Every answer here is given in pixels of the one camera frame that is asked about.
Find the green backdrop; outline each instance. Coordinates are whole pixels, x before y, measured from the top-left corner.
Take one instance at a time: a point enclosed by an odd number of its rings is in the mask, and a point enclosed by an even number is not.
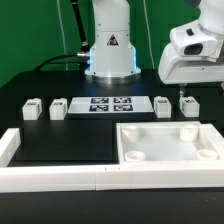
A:
[[[198,18],[199,10],[183,0],[146,0],[156,67],[175,26]],[[137,48],[138,66],[151,68],[142,0],[129,0],[131,41]],[[86,34],[94,42],[91,0],[79,1]],[[68,52],[80,49],[80,40],[69,0],[61,0]],[[16,74],[32,70],[45,59],[63,54],[56,0],[2,1],[0,4],[0,87]],[[46,69],[64,69],[48,67]]]

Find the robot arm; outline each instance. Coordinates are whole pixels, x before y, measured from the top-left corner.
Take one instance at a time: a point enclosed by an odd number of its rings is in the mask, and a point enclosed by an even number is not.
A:
[[[86,79],[107,84],[138,78],[136,50],[130,43],[130,8],[127,0],[92,0],[95,44],[90,50]]]
[[[200,8],[200,18],[171,31],[159,76],[166,84],[224,81],[224,1],[185,1]]]

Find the white tray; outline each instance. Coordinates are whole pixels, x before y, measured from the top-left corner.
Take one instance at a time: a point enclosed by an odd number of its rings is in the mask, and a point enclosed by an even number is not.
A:
[[[183,141],[180,139],[180,129],[183,125],[193,124],[199,127],[198,139]],[[139,129],[139,140],[127,143],[122,139],[122,129],[128,126]],[[117,125],[118,153],[120,163],[125,161],[125,154],[137,151],[145,154],[145,162],[150,161],[195,161],[197,151],[209,149],[224,158],[224,140],[211,124],[200,122],[170,122],[170,123],[129,123]]]

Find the black table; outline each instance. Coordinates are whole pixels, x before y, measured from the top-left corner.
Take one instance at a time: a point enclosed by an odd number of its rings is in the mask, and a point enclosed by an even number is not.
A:
[[[199,119],[179,111],[179,86],[164,85],[157,71],[143,71],[142,80],[105,86],[80,80],[77,72],[25,72],[0,90],[0,135],[20,128],[22,144],[9,166],[116,164],[118,122],[199,120],[212,123],[224,135],[224,98],[218,84],[189,85],[201,105]],[[67,115],[50,121],[55,98],[95,96],[168,97],[172,118],[154,113]],[[41,98],[38,121],[23,121],[27,99]],[[126,190],[107,192],[48,192],[0,194],[0,223],[222,223],[224,188]]]

